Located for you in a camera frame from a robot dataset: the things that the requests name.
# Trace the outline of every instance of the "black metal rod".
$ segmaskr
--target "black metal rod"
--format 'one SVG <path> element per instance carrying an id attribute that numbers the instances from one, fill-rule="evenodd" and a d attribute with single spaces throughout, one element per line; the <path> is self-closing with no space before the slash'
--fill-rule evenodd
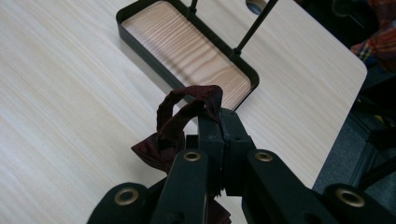
<path id="1" fill-rule="evenodd" d="M 260 13 L 259 17 L 254 21 L 253 25 L 251 25 L 250 29 L 247 31 L 246 35 L 242 39 L 241 43 L 239 43 L 238 47 L 234 50 L 236 54 L 240 54 L 242 52 L 242 48 L 246 45 L 249 39 L 254 35 L 256 30 L 260 27 L 264 19 L 268 16 L 272 8 L 275 6 L 277 0 L 270 0 L 265 8 Z"/>
<path id="2" fill-rule="evenodd" d="M 197 3 L 198 3 L 198 0 L 192 0 L 191 1 L 190 11 L 195 11 L 196 10 Z"/>

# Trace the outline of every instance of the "black mechanical arm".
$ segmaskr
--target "black mechanical arm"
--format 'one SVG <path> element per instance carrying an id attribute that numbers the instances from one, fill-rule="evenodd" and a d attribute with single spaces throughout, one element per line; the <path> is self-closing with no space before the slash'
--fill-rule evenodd
<path id="1" fill-rule="evenodd" d="M 248 223 L 396 223 L 364 192 L 336 184 L 318 194 L 273 152 L 257 149 L 237 114 L 222 109 L 222 125 L 204 112 L 198 134 L 186 136 L 165 179 L 151 188 L 111 189 L 88 223 L 206 223 L 208 198 L 225 189 L 242 197 Z"/>

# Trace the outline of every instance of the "wood grain surface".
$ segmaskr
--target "wood grain surface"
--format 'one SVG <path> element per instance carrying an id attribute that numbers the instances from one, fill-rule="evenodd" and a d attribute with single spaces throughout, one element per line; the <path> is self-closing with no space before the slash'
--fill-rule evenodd
<path id="1" fill-rule="evenodd" d="M 122 26 L 184 86 L 220 86 L 224 108 L 236 108 L 248 95 L 248 77 L 170 3 L 154 3 Z"/>
<path id="2" fill-rule="evenodd" d="M 112 187 L 164 177 L 130 149 L 155 131 L 170 91 L 120 40 L 115 15 L 131 3 L 0 4 L 0 223 L 85 223 Z M 229 46 L 256 18 L 240 0 L 197 8 Z M 364 65 L 291 0 L 277 3 L 242 57 L 261 79 L 237 110 L 247 133 L 312 187 Z M 240 199 L 219 200 L 246 223 Z"/>

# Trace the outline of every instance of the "metal grommet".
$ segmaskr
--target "metal grommet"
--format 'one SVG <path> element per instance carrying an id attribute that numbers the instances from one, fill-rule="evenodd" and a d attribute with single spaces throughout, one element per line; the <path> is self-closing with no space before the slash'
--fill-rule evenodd
<path id="1" fill-rule="evenodd" d="M 118 205 L 124 206 L 134 203 L 139 197 L 139 192 L 134 188 L 126 188 L 120 190 L 114 197 L 114 202 Z"/>
<path id="2" fill-rule="evenodd" d="M 184 154 L 184 160 L 186 161 L 198 161 L 201 159 L 201 154 L 197 152 L 187 152 Z"/>
<path id="3" fill-rule="evenodd" d="M 357 194 L 349 189 L 338 189 L 335 192 L 335 195 L 343 203 L 346 203 L 353 207 L 363 207 L 365 204 L 364 199 L 359 194 Z"/>
<path id="4" fill-rule="evenodd" d="M 255 157 L 259 161 L 271 161 L 273 159 L 273 156 L 266 152 L 258 152 L 256 153 Z"/>

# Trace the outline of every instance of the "maroon ribbon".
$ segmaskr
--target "maroon ribbon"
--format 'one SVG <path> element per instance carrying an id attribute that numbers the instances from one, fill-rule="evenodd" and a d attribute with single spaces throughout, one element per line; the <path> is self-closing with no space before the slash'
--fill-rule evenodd
<path id="1" fill-rule="evenodd" d="M 184 105 L 174 116 L 174 105 L 186 95 L 194 100 Z M 219 86 L 190 86 L 171 91 L 157 110 L 157 132 L 136 144 L 132 150 L 151 167 L 169 174 L 176 154 L 185 149 L 184 128 L 187 123 L 206 110 L 210 118 L 221 123 L 222 89 Z M 230 213 L 214 199 L 209 200 L 208 223 L 231 223 Z"/>

